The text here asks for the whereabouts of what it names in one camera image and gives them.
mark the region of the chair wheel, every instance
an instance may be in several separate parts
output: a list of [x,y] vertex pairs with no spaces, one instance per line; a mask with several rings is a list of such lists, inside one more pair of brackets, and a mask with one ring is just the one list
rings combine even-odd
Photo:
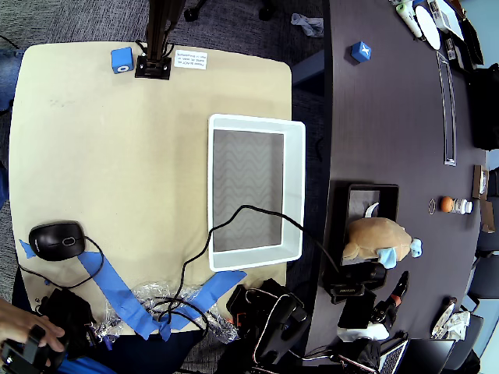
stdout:
[[186,9],[186,11],[184,12],[184,18],[186,19],[186,22],[197,21],[199,15],[199,9]]
[[267,6],[265,8],[260,9],[258,12],[258,18],[260,18],[262,21],[268,21],[272,18],[275,12],[275,7],[274,6]]

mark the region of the black computer mouse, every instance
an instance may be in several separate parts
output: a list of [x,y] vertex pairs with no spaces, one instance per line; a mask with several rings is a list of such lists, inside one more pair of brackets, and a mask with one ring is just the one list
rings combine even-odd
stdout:
[[61,261],[85,251],[85,235],[76,222],[44,224],[31,229],[30,246],[47,261]]

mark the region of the laptop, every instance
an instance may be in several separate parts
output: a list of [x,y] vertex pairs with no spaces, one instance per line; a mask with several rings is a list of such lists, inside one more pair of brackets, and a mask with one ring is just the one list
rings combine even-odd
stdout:
[[404,340],[381,355],[380,374],[440,374],[455,340]]

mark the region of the dark gray table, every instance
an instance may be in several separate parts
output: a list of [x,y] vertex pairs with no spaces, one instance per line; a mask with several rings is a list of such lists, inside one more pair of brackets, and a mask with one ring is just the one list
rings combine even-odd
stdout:
[[[405,330],[410,337],[429,337],[443,298],[451,295],[461,301],[464,296],[480,229],[478,204],[464,216],[428,214],[432,198],[470,198],[473,165],[485,163],[485,152],[472,144],[465,80],[452,72],[457,166],[445,166],[435,50],[413,40],[388,0],[324,4],[325,100],[331,103],[325,122],[331,127],[326,126],[324,137],[324,154],[331,152],[331,163],[324,165],[330,184],[325,242],[339,261],[345,196],[338,187],[350,182],[399,185],[398,223],[423,241],[423,255],[408,256],[389,270],[377,294],[389,296],[402,272],[409,270],[409,292],[392,333]],[[357,41],[372,48],[370,61],[359,64],[350,56]],[[308,350],[336,338],[343,305],[332,305],[319,284]]]

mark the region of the black backpack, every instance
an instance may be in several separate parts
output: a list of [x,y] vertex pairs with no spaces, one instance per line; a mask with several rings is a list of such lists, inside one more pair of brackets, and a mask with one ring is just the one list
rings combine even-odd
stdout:
[[476,69],[468,78],[473,142],[477,148],[499,148],[499,65]]

